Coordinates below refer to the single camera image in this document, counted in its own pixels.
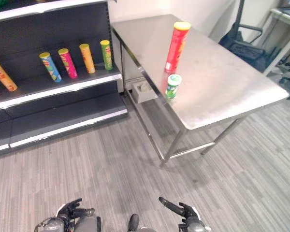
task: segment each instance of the yellow chip can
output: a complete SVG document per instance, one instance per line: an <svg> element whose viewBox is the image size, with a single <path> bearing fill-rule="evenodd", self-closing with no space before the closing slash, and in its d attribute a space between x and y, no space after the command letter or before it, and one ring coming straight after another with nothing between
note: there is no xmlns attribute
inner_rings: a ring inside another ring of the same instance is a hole
<svg viewBox="0 0 290 232"><path fill-rule="evenodd" d="M95 65L93 63L93 60L92 60L92 55L90 52L89 44L83 43L79 45L79 48L81 49L81 53L84 59L87 72L94 73L96 70L95 70Z"/></svg>
<svg viewBox="0 0 290 232"><path fill-rule="evenodd" d="M9 75L5 72L5 70L1 67L1 65L0 65L0 81L10 92L17 90L17 85L9 77Z"/></svg>

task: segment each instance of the green chip can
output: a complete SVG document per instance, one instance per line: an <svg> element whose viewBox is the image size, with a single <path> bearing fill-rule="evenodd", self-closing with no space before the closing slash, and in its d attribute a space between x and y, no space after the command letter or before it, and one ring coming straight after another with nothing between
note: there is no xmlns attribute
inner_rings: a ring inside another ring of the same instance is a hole
<svg viewBox="0 0 290 232"><path fill-rule="evenodd" d="M111 70L113 66L112 66L112 54L111 54L110 42L108 40L102 40L100 44L102 48L105 69Z"/></svg>
<svg viewBox="0 0 290 232"><path fill-rule="evenodd" d="M168 77L168 87L165 91L167 99L172 99L176 96L177 88L182 81L182 77L178 74L172 74Z"/></svg>

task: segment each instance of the black shelf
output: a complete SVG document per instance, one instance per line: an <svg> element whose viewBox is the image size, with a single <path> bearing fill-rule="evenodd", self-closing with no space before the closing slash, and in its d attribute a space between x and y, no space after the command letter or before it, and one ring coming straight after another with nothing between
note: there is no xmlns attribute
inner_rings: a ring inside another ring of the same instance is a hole
<svg viewBox="0 0 290 232"><path fill-rule="evenodd" d="M12 3L2 7L0 21L102 1L106 0L44 0L43 3L38 3L36 0L14 0Z"/></svg>
<svg viewBox="0 0 290 232"><path fill-rule="evenodd" d="M0 151L9 148L12 120L0 123Z"/></svg>
<svg viewBox="0 0 290 232"><path fill-rule="evenodd" d="M10 146L19 147L128 113L118 93L13 120Z"/></svg>
<svg viewBox="0 0 290 232"><path fill-rule="evenodd" d="M55 83L49 74L20 80L17 82L18 89L14 92L0 89L0 109L121 79L116 65L109 71L102 65L97 64L93 74L87 73L84 67L78 68L76 79L71 79L65 72L58 83Z"/></svg>

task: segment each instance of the stainless steel table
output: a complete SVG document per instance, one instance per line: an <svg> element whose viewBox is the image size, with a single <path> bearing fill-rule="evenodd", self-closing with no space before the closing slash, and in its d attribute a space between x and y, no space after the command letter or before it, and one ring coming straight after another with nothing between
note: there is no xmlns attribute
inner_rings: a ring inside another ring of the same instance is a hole
<svg viewBox="0 0 290 232"><path fill-rule="evenodd" d="M128 54L150 83L159 99L179 126L179 132L168 152L162 154L148 130L139 106L126 90L139 112L143 126L159 154L162 164L169 159L203 149L208 152L245 116L277 103L289 95L260 72L195 29L190 29L176 73L182 76L176 98L165 98L168 73L164 66L169 51L173 24L180 19L161 15L114 23L113 31L121 46L123 73ZM220 122L233 120L213 142L174 154L187 130L201 130Z"/></svg>

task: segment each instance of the pink chip can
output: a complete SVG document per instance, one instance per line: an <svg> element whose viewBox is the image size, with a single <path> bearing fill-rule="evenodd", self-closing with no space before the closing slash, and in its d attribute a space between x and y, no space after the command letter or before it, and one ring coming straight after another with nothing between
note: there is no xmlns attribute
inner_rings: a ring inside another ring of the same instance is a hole
<svg viewBox="0 0 290 232"><path fill-rule="evenodd" d="M69 53L69 50L67 48L63 48L63 49L60 49L58 51L61 59L62 59L62 62L64 64L64 67L66 67L66 70L69 74L69 77L71 79L75 79L77 78L77 72L76 72L76 69L74 67L74 64L73 64L73 61L72 61L72 58L70 56L70 53Z"/></svg>

